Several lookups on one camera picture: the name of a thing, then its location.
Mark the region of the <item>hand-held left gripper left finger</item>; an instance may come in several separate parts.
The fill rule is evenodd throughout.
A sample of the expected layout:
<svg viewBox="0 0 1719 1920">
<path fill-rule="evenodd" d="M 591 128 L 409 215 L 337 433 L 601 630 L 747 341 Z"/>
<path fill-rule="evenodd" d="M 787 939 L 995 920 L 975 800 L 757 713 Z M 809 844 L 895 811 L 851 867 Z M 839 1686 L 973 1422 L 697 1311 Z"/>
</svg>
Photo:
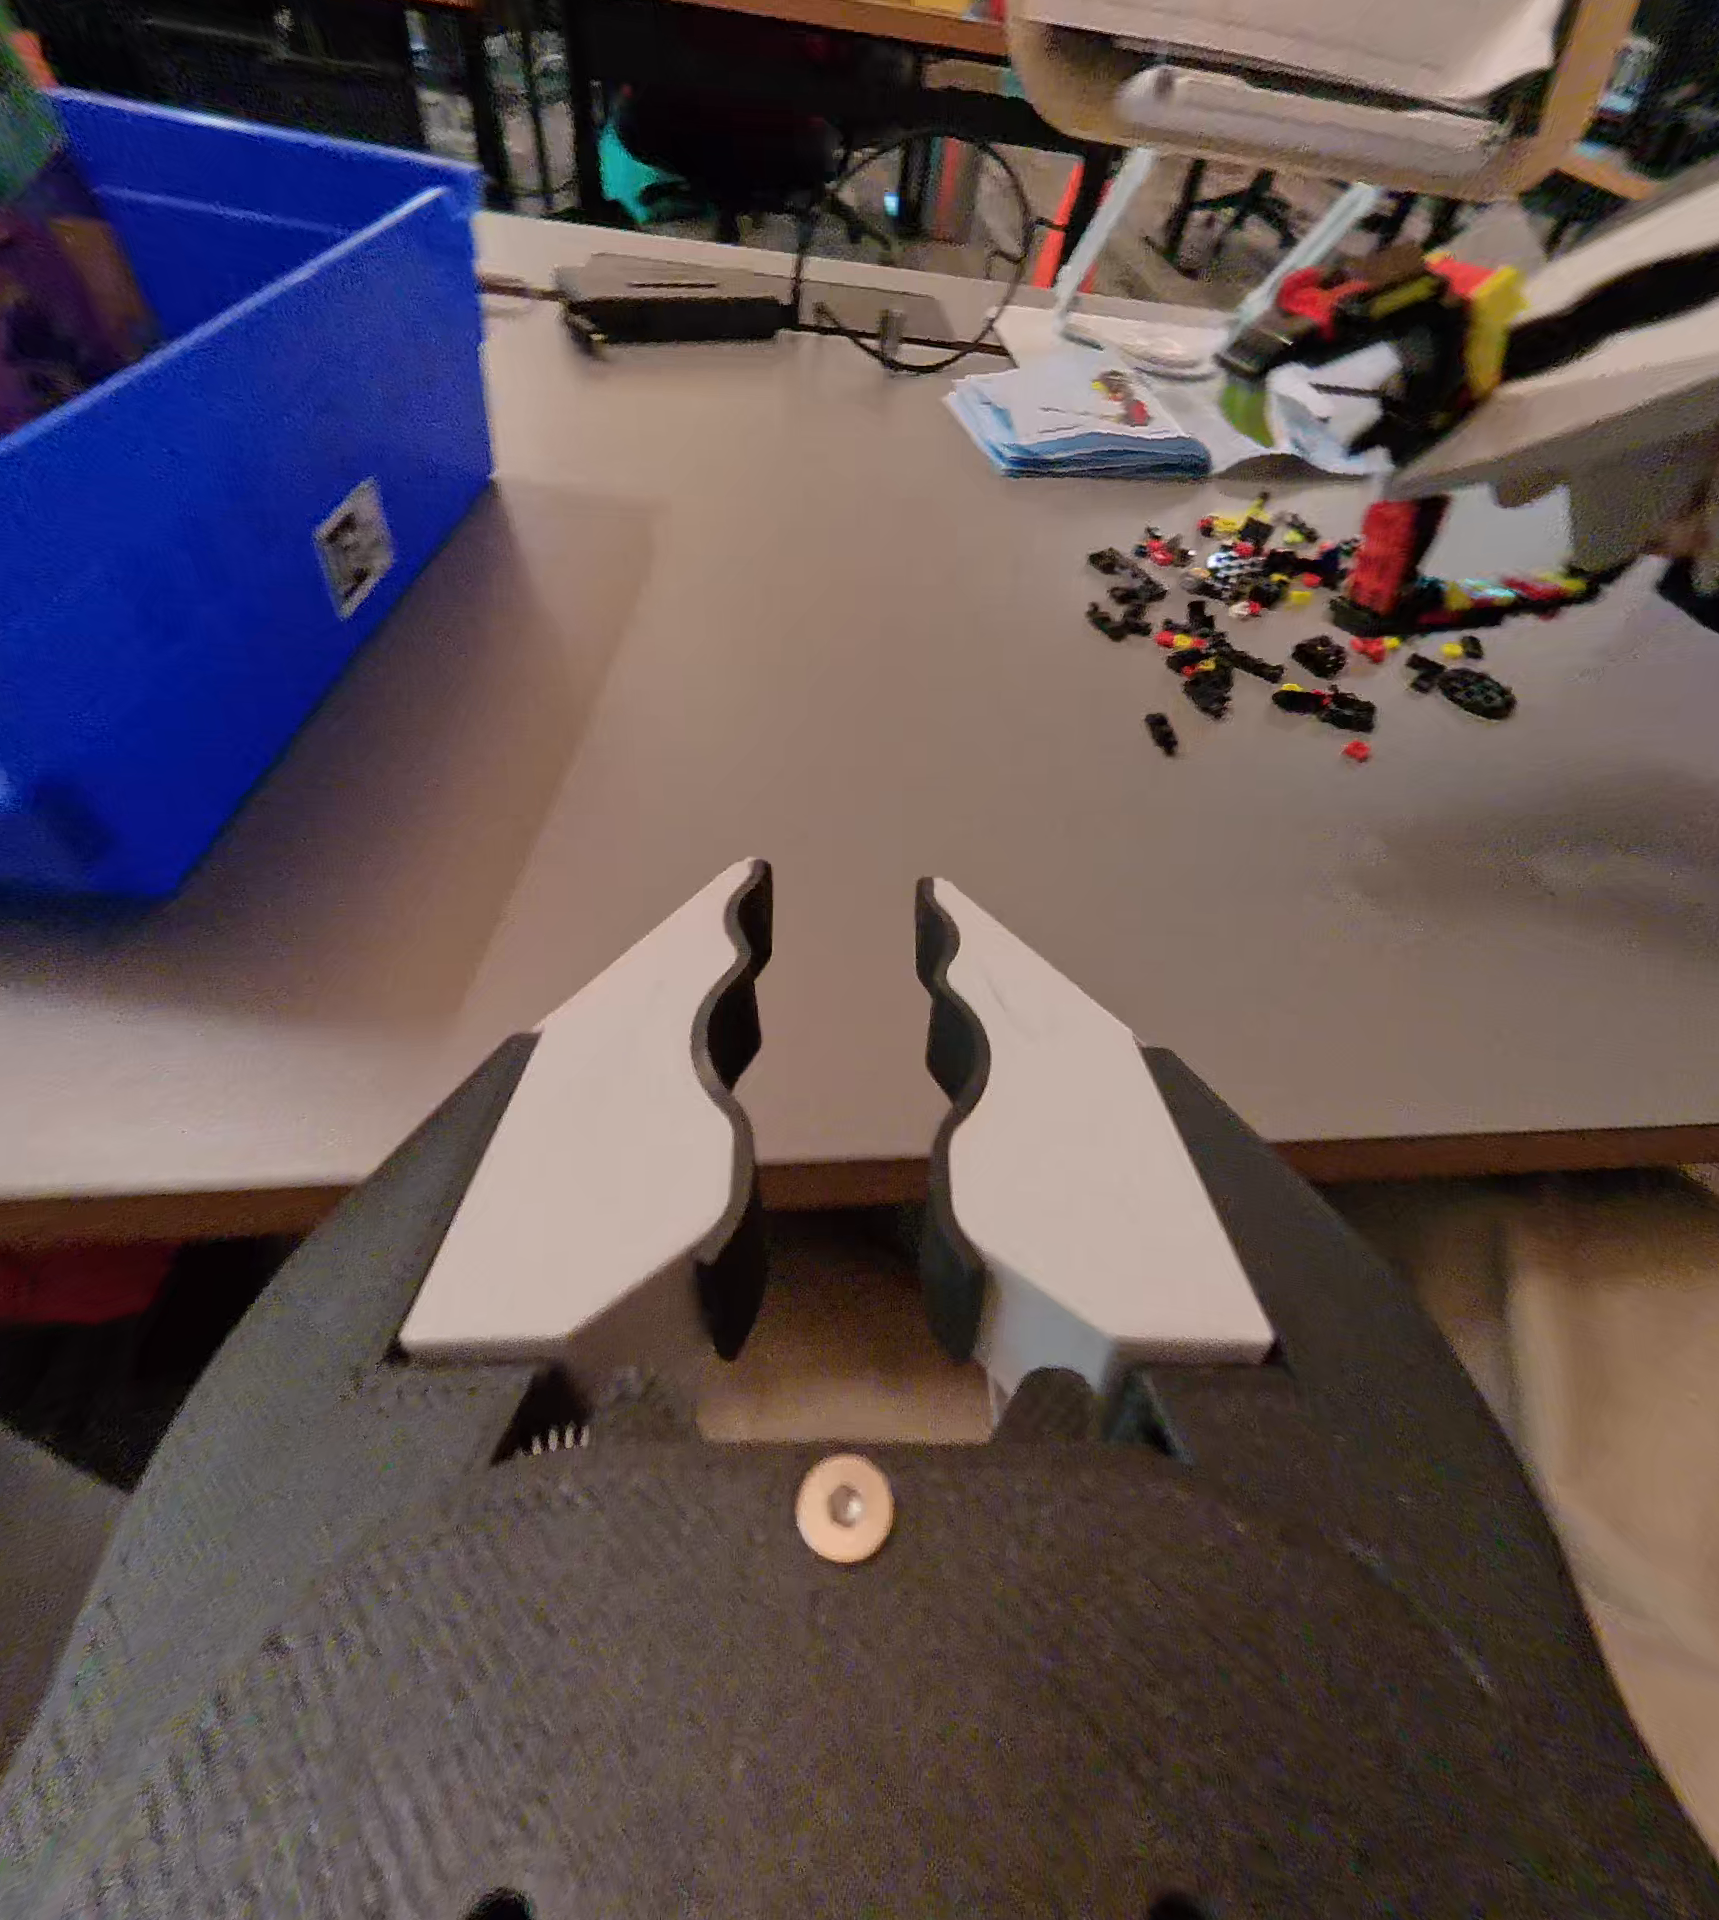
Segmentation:
<svg viewBox="0 0 1719 1920">
<path fill-rule="evenodd" d="M 733 1361 L 767 1284 L 749 1116 L 773 871 L 741 857 L 533 1029 L 397 1332 L 427 1363 Z"/>
</svg>

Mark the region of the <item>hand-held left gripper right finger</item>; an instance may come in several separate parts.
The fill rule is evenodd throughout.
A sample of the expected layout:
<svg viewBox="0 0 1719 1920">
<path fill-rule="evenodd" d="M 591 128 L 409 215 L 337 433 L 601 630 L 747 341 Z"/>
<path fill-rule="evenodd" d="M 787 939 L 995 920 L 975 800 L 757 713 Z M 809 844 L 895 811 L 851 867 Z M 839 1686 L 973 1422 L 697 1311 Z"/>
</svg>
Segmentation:
<svg viewBox="0 0 1719 1920">
<path fill-rule="evenodd" d="M 945 1098 L 919 1282 L 941 1350 L 993 1406 L 1041 1371 L 1107 1400 L 1147 1365 L 1257 1365 L 1275 1327 L 1133 1029 L 923 875 L 915 967 Z"/>
</svg>

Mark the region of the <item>lego instruction booklet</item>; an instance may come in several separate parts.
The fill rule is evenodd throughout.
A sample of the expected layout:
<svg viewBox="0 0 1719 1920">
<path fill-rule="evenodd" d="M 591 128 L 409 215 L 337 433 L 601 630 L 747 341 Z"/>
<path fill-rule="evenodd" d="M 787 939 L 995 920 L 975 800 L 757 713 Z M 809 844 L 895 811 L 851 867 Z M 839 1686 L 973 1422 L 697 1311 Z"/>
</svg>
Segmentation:
<svg viewBox="0 0 1719 1920">
<path fill-rule="evenodd" d="M 1265 460 L 1333 475 L 1379 475 L 1391 457 L 1327 437 L 1257 442 L 1207 380 L 1165 380 L 1113 352 L 1057 348 L 957 380 L 945 408 L 1005 475 L 1135 475 L 1203 482 Z"/>
</svg>

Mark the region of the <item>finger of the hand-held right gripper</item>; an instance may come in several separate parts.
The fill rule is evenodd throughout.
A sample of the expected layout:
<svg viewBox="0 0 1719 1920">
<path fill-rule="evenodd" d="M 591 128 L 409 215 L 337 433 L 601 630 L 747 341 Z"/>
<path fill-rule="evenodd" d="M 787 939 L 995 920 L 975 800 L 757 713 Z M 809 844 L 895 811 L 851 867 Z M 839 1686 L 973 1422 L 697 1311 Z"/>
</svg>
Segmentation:
<svg viewBox="0 0 1719 1920">
<path fill-rule="evenodd" d="M 1577 363 L 1622 333 L 1719 302 L 1719 179 L 1632 215 L 1537 268 L 1511 327 L 1511 382 Z"/>
<path fill-rule="evenodd" d="M 1395 501 L 1487 490 L 1513 505 L 1719 426 L 1719 352 L 1505 382 L 1391 473 Z"/>
</svg>

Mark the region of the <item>pile of lego pieces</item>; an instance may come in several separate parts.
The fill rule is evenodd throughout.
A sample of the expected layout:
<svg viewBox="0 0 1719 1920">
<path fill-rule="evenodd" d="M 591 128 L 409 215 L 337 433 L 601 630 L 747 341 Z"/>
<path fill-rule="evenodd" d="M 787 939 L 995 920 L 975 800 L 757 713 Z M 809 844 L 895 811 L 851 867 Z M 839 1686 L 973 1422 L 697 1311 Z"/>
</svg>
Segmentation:
<svg viewBox="0 0 1719 1920">
<path fill-rule="evenodd" d="M 1365 738 L 1375 748 L 1379 702 L 1371 686 L 1381 669 L 1389 667 L 1393 684 L 1411 696 L 1441 702 L 1443 669 L 1483 669 L 1483 632 L 1513 615 L 1475 630 L 1371 639 L 1333 621 L 1335 578 L 1355 539 L 1357 533 L 1323 535 L 1299 509 L 1277 508 L 1271 491 L 1261 490 L 1233 508 L 1207 509 L 1185 530 L 1147 523 L 1133 539 L 1087 549 L 1085 626 L 1111 646 L 1151 647 L 1171 678 L 1163 705 L 1143 716 L 1143 729 L 1163 755 L 1179 752 L 1179 712 L 1219 725 L 1239 703 L 1261 702 L 1263 713 L 1303 731 L 1329 731 L 1347 761 L 1347 739 Z M 1319 633 L 1349 650 L 1349 664 L 1333 681 L 1305 673 L 1289 657 L 1293 643 Z"/>
</svg>

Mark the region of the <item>black power adapter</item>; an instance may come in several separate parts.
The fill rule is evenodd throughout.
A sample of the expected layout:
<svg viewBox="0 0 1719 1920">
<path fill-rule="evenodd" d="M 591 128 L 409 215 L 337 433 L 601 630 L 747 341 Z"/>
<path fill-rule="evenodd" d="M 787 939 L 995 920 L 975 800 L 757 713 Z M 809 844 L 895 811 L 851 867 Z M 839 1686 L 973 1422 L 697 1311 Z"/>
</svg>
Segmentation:
<svg viewBox="0 0 1719 1920">
<path fill-rule="evenodd" d="M 765 343 L 797 323 L 789 275 L 599 252 L 559 266 L 561 320 L 589 354 L 611 348 Z"/>
</svg>

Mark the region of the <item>teal object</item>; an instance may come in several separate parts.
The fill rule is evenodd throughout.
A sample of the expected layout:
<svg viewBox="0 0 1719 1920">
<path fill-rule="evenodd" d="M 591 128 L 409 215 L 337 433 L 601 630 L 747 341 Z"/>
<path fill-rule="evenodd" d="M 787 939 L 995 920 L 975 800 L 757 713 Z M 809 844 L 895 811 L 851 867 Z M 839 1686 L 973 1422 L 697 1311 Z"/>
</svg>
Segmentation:
<svg viewBox="0 0 1719 1920">
<path fill-rule="evenodd" d="M 597 160 L 605 198 L 629 227 L 675 225 L 705 210 L 681 176 L 631 153 L 613 120 L 599 129 Z"/>
</svg>

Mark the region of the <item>red yellow black lego snake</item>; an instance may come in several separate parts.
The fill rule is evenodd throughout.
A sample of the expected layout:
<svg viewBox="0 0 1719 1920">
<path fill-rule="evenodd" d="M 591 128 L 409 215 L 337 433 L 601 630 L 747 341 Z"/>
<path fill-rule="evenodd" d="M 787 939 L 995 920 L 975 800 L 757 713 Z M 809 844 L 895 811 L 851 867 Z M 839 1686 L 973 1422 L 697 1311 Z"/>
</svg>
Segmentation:
<svg viewBox="0 0 1719 1920">
<path fill-rule="evenodd" d="M 1515 268 L 1413 243 L 1295 268 L 1221 341 L 1221 412 L 1245 437 L 1311 465 L 1391 473 L 1495 393 L 1523 303 Z M 1614 579 L 1573 567 L 1495 581 L 1429 574 L 1445 515 L 1445 493 L 1383 493 L 1367 508 L 1335 578 L 1331 615 L 1343 632 L 1383 639 L 1549 618 Z"/>
</svg>

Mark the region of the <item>flat metal base plate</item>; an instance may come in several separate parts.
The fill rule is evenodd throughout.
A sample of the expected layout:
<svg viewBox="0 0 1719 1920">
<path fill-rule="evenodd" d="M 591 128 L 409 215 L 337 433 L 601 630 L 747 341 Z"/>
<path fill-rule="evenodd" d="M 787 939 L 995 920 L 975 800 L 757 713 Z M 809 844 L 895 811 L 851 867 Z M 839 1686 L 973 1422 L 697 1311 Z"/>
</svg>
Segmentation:
<svg viewBox="0 0 1719 1920">
<path fill-rule="evenodd" d="M 853 348 L 873 366 L 905 376 L 949 371 L 975 360 L 1007 360 L 995 326 L 955 323 L 931 294 L 807 278 L 789 332 Z"/>
</svg>

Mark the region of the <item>person's beige pants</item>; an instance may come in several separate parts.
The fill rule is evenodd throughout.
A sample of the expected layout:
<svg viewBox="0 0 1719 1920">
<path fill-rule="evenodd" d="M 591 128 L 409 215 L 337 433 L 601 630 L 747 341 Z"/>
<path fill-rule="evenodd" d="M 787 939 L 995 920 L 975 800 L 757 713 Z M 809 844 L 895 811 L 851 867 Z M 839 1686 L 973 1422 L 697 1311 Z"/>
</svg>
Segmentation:
<svg viewBox="0 0 1719 1920">
<path fill-rule="evenodd" d="M 1719 1167 L 1325 1188 L 1455 1353 L 1563 1543 L 1640 1738 L 1719 1855 Z M 781 1214 L 715 1442 L 985 1440 L 943 1361 L 911 1209 Z"/>
</svg>

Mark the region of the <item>black office chair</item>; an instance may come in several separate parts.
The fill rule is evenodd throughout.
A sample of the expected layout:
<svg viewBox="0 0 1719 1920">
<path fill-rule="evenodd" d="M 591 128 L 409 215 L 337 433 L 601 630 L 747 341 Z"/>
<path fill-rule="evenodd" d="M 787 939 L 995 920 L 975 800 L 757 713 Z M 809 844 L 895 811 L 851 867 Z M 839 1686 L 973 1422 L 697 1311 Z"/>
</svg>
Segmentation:
<svg viewBox="0 0 1719 1920">
<path fill-rule="evenodd" d="M 653 184 L 611 194 L 641 227 L 685 207 L 725 241 L 747 219 L 809 213 L 905 74 L 867 42 L 745 16 L 681 11 L 653 50 L 657 66 L 617 84 L 605 120 Z"/>
</svg>

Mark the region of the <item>blue plastic bin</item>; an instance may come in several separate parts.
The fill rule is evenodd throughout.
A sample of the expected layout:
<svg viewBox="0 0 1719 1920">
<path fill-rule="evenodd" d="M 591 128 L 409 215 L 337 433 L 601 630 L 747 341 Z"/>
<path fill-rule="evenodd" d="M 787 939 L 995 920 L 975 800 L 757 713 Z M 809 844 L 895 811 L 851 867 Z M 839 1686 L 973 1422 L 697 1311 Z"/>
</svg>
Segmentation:
<svg viewBox="0 0 1719 1920">
<path fill-rule="evenodd" d="M 0 439 L 0 889 L 161 900 L 487 487 L 479 177 L 53 104 L 165 338 Z"/>
</svg>

